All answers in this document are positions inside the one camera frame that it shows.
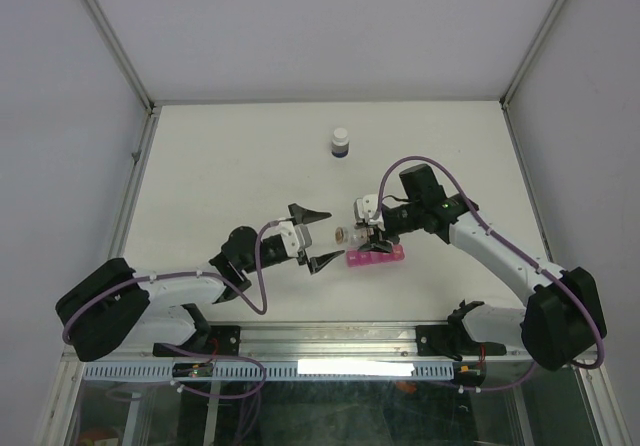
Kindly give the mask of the pink pill organizer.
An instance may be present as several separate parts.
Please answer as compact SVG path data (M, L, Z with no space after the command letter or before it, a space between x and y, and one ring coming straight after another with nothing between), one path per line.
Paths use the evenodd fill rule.
M346 252L346 264L350 268L401 262L404 259L404 249L400 244L394 245L390 253L375 251L364 252L357 250L350 250Z

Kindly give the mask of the clear pill bottle orange cap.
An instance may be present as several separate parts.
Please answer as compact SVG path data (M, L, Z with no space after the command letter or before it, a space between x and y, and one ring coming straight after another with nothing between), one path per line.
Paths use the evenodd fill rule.
M365 228L340 226L335 230L334 239L337 245L357 249L368 241L368 233Z

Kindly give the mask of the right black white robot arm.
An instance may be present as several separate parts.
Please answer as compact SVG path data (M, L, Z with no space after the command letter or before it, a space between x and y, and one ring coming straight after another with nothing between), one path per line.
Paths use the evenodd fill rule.
M485 343L524 349L538 366L593 370L605 359L606 323L594 277L527 253L499 233L463 191L447 195L440 165L410 157L399 175L405 198L384 203L385 188L354 202L355 225L367 233L366 250L389 252L404 234L424 231L466 253L520 300L518 308L461 302L447 318L443 354L458 359Z

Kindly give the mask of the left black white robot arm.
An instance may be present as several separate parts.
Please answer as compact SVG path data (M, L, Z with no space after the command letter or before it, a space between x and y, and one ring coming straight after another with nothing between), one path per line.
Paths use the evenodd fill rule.
M157 357L218 352L222 341L201 306L240 299L265 314L265 269L294 261L316 274L339 257L307 253L310 225L330 216L293 203L287 217L260 230L235 228L216 256L188 271L144 273L111 258L56 303L63 342L83 362L134 346L149 346Z

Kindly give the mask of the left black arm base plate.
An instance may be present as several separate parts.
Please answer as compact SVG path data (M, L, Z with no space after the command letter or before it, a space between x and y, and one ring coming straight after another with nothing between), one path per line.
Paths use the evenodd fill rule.
M241 343L241 327L239 325L209 325L207 329L197 330L185 342L176 345L178 349L189 353L204 354L206 357L212 355L233 356L239 354ZM184 356L167 347L164 343L155 343L152 354L155 357L177 357Z

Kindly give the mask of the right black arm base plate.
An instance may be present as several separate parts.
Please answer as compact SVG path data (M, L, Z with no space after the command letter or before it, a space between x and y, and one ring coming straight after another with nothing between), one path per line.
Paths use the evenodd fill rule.
M444 356L462 361L465 356L480 356L481 347L487 356L505 356L507 353L504 345L473 341L462 327L451 324L418 325L415 335L420 357Z

